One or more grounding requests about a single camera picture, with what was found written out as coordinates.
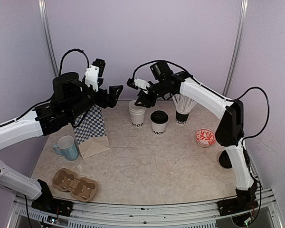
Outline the black coffee cup lid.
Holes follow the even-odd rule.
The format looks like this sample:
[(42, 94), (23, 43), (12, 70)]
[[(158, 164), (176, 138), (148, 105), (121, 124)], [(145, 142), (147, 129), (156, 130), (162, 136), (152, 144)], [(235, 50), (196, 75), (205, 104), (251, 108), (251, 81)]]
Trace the black coffee cup lid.
[(164, 124), (168, 122), (169, 116), (164, 111), (157, 110), (151, 114), (150, 119), (153, 123)]

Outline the white paper coffee cup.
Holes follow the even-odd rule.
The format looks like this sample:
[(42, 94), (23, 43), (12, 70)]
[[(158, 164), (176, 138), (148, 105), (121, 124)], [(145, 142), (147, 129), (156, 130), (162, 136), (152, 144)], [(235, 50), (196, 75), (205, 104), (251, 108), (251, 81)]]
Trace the white paper coffee cup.
[(165, 133), (165, 130), (166, 130), (166, 125), (167, 123), (155, 123), (155, 122), (152, 122), (152, 133), (154, 135), (163, 135)]

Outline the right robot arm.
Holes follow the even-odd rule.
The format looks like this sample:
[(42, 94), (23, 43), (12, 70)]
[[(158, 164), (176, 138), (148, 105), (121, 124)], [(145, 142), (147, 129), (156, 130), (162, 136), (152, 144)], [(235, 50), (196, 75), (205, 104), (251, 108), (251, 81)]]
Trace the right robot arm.
[(167, 60), (153, 60), (147, 63), (157, 80), (154, 84), (132, 75), (127, 85), (139, 90), (135, 105), (154, 107), (159, 97), (165, 95), (184, 95), (211, 111), (220, 123), (215, 132), (217, 142), (224, 147), (236, 177), (236, 197), (218, 201), (221, 214), (232, 214), (260, 207), (256, 192), (261, 185), (251, 173), (244, 134), (244, 105), (240, 98), (227, 98), (194, 78), (185, 68), (174, 73)]

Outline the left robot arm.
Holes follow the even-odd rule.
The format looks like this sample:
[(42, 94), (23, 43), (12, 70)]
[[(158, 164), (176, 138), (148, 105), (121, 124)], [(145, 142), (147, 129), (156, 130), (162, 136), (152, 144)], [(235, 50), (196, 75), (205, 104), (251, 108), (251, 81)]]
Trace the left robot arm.
[[(59, 72), (52, 81), (53, 94), (19, 117), (0, 124), (0, 150), (31, 138), (47, 136), (71, 124), (79, 127), (89, 110), (97, 105), (113, 108), (123, 90), (122, 85), (101, 89), (105, 61), (87, 62), (83, 79), (77, 72)], [(0, 184), (38, 201), (46, 211), (57, 207), (46, 182), (29, 178), (0, 160)]]

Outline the stack of white paper cups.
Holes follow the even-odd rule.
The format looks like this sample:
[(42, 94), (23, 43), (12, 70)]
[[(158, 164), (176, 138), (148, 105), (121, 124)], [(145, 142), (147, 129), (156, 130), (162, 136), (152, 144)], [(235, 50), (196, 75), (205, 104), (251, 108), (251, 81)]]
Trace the stack of white paper cups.
[(132, 100), (128, 104), (131, 123), (133, 127), (141, 128), (144, 124), (146, 108), (141, 106), (136, 106), (135, 102), (136, 100)]

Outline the blue checkered paper bag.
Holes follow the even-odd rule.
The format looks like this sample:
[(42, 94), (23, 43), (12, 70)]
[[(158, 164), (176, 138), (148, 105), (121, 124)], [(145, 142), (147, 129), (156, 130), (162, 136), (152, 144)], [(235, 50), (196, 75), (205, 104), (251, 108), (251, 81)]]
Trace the blue checkered paper bag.
[(79, 126), (73, 129), (82, 158), (110, 150), (102, 109), (95, 105), (81, 122), (82, 117), (76, 118), (75, 124)]

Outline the bundle of wrapped white straws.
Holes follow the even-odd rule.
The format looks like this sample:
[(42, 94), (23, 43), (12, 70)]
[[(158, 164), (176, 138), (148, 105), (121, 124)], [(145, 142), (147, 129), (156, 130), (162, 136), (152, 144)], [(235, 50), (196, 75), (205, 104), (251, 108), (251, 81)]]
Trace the bundle of wrapped white straws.
[(181, 94), (174, 95), (172, 99), (175, 104), (176, 111), (180, 114), (188, 114), (197, 104), (196, 101)]

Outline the red floral bowl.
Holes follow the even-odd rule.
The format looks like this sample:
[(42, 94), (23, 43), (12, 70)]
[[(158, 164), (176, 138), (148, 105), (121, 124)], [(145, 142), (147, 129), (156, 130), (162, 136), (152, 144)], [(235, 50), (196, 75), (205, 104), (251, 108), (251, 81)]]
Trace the red floral bowl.
[(216, 143), (215, 133), (209, 129), (198, 129), (195, 132), (195, 139), (201, 147), (211, 147)]

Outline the stack of black lids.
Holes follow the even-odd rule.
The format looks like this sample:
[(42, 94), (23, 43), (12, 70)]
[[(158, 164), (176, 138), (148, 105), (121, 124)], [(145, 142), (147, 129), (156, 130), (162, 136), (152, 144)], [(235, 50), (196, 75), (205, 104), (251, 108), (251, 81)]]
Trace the stack of black lids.
[(220, 154), (218, 161), (219, 161), (219, 164), (223, 168), (225, 168), (225, 169), (231, 169), (232, 168), (230, 158), (228, 156), (228, 153), (225, 150), (222, 151), (222, 153)]

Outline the right aluminium corner post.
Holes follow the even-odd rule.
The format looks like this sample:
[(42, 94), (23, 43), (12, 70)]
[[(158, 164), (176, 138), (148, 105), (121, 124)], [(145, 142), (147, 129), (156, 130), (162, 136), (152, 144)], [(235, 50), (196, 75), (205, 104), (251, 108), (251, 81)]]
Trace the right aluminium corner post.
[(240, 13), (239, 13), (239, 19), (238, 19), (238, 25), (237, 25), (237, 32), (236, 32), (236, 38), (234, 43), (234, 48), (231, 56), (231, 61), (228, 69), (228, 75), (225, 82), (223, 95), (227, 96), (229, 94), (229, 91), (231, 89), (232, 80), (234, 77), (236, 65), (238, 56), (240, 53), (240, 47), (241, 47), (241, 41), (245, 29), (245, 22), (247, 17), (247, 9), (248, 9), (248, 0), (242, 0), (241, 1), (241, 7), (240, 7)]

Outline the aluminium corner post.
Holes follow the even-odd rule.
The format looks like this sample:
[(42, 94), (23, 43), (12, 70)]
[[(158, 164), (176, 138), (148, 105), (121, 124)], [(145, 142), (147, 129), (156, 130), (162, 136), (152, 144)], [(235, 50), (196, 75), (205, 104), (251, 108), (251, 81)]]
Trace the aluminium corner post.
[(239, 19), (238, 19), (238, 25), (237, 25), (237, 32), (236, 32), (236, 38), (234, 43), (234, 48), (231, 56), (231, 61), (228, 69), (228, 75), (225, 82), (223, 95), (227, 96), (229, 94), (229, 91), (231, 89), (232, 80), (234, 77), (236, 65), (238, 56), (240, 53), (240, 47), (241, 47), (241, 41), (245, 29), (245, 22), (247, 17), (247, 9), (248, 9), (248, 0), (242, 0), (241, 1), (241, 7), (240, 7), (240, 13), (239, 13)]
[(57, 67), (57, 60), (53, 48), (53, 43), (51, 39), (50, 33), (50, 26), (48, 21), (48, 14), (46, 8), (46, 1), (45, 0), (38, 0), (38, 8), (41, 17), (41, 23), (43, 28), (43, 33), (45, 36), (46, 48), (49, 56), (49, 60), (51, 63), (51, 67), (55, 77), (58, 77), (58, 67)]

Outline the left aluminium corner post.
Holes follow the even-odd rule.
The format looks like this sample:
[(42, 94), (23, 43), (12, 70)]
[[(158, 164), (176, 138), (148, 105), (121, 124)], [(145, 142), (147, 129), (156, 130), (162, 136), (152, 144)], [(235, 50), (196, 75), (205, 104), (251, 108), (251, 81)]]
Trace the left aluminium corner post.
[(46, 8), (46, 1), (45, 0), (38, 0), (38, 8), (41, 17), (41, 23), (43, 28), (43, 33), (45, 36), (46, 48), (49, 56), (49, 60), (51, 63), (51, 67), (55, 77), (58, 77), (58, 67), (57, 67), (57, 60), (53, 48), (53, 43), (51, 39), (50, 33), (50, 26), (48, 21), (48, 14)]

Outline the aluminium front frame rail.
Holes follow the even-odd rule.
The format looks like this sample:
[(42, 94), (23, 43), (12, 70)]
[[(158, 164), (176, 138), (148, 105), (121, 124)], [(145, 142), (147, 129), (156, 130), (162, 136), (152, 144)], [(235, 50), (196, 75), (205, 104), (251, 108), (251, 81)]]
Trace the aluminium front frame rail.
[(53, 228), (218, 228), (234, 227), (244, 212), (222, 216), (218, 199), (167, 205), (118, 205), (75, 201), (70, 216), (58, 216), (31, 208), (17, 195), (6, 227)]

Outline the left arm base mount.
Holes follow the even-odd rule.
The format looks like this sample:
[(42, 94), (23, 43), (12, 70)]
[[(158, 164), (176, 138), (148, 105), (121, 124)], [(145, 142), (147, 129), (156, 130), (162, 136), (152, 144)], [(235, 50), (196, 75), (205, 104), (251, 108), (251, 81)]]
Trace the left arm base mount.
[(73, 205), (74, 203), (68, 200), (60, 200), (53, 197), (39, 197), (33, 200), (31, 207), (58, 216), (70, 217)]

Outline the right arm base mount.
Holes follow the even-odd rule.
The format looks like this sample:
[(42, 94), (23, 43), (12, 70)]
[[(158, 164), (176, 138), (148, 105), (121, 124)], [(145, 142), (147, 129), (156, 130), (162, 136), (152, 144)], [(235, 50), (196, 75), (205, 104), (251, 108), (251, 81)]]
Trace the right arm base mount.
[(238, 198), (232, 198), (218, 201), (217, 206), (220, 216), (226, 216), (258, 208), (259, 203), (256, 199), (247, 203), (245, 200), (240, 201)]

